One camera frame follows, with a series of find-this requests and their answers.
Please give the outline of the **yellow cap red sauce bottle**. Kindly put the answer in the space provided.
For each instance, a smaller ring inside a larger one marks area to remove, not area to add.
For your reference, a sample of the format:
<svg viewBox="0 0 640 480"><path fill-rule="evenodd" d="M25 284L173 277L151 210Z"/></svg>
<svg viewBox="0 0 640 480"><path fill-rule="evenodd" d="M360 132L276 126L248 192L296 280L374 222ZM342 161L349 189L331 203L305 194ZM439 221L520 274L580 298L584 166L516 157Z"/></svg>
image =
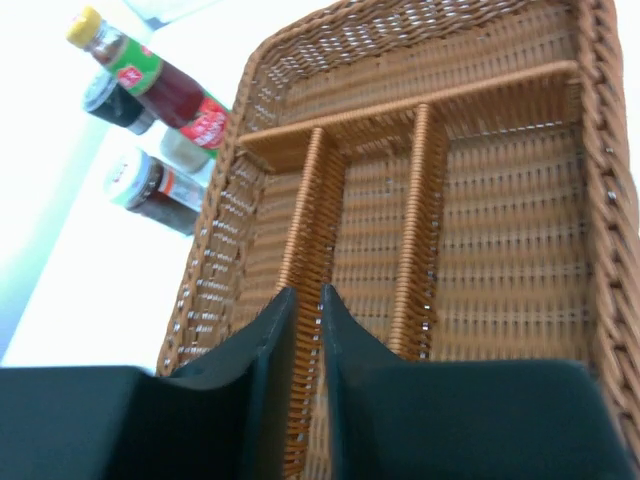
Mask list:
<svg viewBox="0 0 640 480"><path fill-rule="evenodd" d="M168 127L213 153L223 142L229 110L195 79L115 28L91 6L78 13L66 33L118 84Z"/></svg>

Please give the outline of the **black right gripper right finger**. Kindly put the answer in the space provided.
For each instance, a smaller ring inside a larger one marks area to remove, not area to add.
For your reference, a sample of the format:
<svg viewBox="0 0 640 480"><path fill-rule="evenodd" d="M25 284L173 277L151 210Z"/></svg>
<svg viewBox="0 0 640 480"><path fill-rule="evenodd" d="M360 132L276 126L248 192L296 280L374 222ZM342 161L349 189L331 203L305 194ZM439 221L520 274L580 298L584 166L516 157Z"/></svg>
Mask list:
<svg viewBox="0 0 640 480"><path fill-rule="evenodd" d="M322 290L336 479L631 479L596 383L567 360L411 362Z"/></svg>

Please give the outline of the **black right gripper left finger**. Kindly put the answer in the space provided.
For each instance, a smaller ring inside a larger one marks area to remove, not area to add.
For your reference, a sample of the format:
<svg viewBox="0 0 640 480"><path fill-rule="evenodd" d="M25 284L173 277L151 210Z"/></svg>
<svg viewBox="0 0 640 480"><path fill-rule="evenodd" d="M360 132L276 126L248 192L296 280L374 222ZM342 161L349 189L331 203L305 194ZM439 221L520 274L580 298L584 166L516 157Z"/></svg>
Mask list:
<svg viewBox="0 0 640 480"><path fill-rule="evenodd" d="M279 479L297 298L157 377L130 366L5 368L5 479Z"/></svg>

